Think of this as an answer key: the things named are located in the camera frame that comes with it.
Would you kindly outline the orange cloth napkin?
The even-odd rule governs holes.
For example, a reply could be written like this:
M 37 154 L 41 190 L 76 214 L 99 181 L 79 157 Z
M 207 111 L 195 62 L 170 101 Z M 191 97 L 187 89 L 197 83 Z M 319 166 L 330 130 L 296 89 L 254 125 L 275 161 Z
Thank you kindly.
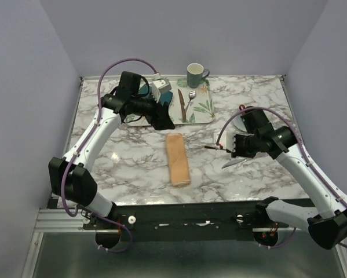
M 172 186 L 182 187 L 189 185 L 191 176 L 182 134 L 169 133 L 166 136 L 166 150 Z

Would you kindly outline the silver table knife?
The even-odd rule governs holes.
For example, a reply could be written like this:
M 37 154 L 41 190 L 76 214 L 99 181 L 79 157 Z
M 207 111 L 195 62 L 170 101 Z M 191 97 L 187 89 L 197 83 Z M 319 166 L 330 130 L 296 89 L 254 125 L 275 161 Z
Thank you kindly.
M 243 163 L 245 161 L 246 161 L 246 159 L 234 159 L 234 160 L 231 160 L 231 161 L 227 162 L 226 164 L 224 164 L 222 166 L 222 169 L 234 166 L 234 165 L 239 164 L 239 163 Z

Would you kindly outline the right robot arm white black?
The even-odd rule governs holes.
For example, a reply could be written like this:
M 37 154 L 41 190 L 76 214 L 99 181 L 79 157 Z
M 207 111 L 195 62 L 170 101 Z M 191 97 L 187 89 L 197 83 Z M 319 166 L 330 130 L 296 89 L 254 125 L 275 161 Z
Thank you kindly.
M 347 194 L 312 160 L 291 125 L 274 129 L 265 110 L 256 107 L 243 109 L 241 117 L 248 134 L 234 136 L 232 156 L 268 154 L 295 178 L 313 202 L 313 207 L 300 207 L 268 197 L 256 205 L 255 222 L 262 227 L 281 222 L 307 231 L 326 250 L 340 244 L 347 237 Z

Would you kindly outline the gold spoon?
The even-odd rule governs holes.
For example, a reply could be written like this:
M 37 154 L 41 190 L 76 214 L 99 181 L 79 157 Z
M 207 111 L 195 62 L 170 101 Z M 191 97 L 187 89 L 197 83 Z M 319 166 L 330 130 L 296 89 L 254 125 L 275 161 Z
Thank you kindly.
M 224 148 L 222 146 L 205 145 L 204 148 L 205 149 L 212 149 L 212 150 L 215 150 L 215 151 L 225 151 L 227 153 L 233 153 L 233 149 L 227 149 L 227 148 Z

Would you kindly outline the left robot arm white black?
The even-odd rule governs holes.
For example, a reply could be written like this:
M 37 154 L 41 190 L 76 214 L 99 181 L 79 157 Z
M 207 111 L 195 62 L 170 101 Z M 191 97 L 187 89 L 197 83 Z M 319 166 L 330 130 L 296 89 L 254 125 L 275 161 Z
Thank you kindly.
M 155 74 L 147 80 L 132 72 L 122 72 L 119 84 L 111 93 L 99 100 L 98 112 L 76 144 L 61 158 L 49 162 L 52 192 L 63 202 L 75 202 L 97 214 L 96 221 L 104 229 L 116 223 L 116 205 L 97 191 L 97 183 L 91 175 L 92 167 L 111 134 L 119 129 L 127 116 L 145 117 L 155 130 L 173 130 L 169 116 L 171 91 L 168 80 Z M 140 92 L 145 82 L 147 92 Z

